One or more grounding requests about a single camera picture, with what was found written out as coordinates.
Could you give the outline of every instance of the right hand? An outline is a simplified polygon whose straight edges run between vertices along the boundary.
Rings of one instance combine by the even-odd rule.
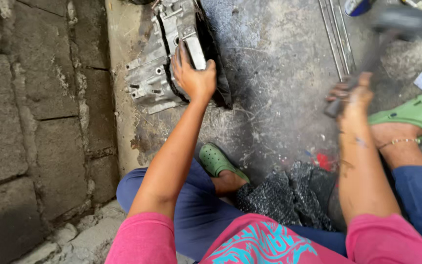
[[[340,113],[341,117],[351,114],[367,114],[367,109],[374,94],[369,88],[371,72],[363,72],[359,77],[358,86],[346,91],[346,83],[338,83],[335,88],[329,92],[327,101],[333,101],[337,97],[345,104],[344,111]]]
[[[216,90],[216,63],[206,62],[206,69],[195,70],[190,63],[185,44],[180,40],[172,55],[172,69],[175,80],[190,96],[191,101],[208,103]]]

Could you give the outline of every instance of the dirty floor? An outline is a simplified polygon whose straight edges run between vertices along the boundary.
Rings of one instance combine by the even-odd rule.
[[[381,8],[388,0],[379,0]],[[106,0],[116,99],[121,174],[147,166],[179,120],[184,107],[148,115],[123,90],[124,65],[141,52],[152,27],[149,5]],[[337,130],[323,114],[325,94],[338,81],[317,1],[202,0],[215,31],[234,101],[233,110],[209,108],[196,152],[213,142],[259,184],[274,165],[336,159]],[[347,18],[357,64],[372,41],[370,14]],[[371,111],[401,104],[421,90],[422,40],[395,43],[379,65]]]

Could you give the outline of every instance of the turquoise graphic print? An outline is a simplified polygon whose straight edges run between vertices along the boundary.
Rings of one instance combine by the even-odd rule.
[[[311,243],[307,238],[289,235],[283,225],[259,222],[245,227],[208,259],[214,264],[297,264],[302,257],[317,255]]]

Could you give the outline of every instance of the shirt sleeve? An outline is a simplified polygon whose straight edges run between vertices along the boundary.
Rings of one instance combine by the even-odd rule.
[[[127,218],[118,229],[105,263],[177,263],[172,220],[160,213]]]
[[[346,238],[348,258],[357,264],[422,263],[422,237],[397,214],[355,217]]]

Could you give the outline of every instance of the ankle bracelet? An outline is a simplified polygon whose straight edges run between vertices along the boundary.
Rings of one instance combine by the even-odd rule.
[[[381,147],[379,147],[379,149],[381,149],[381,148],[383,148],[383,147],[385,147],[385,146],[388,146],[388,145],[390,145],[390,144],[395,145],[395,144],[397,144],[397,143],[399,143],[399,142],[416,142],[417,144],[419,144],[419,143],[421,143],[421,140],[419,140],[419,139],[402,139],[402,140],[393,140],[393,141],[391,141],[391,142],[388,142],[388,143],[386,143],[386,144],[382,145]]]

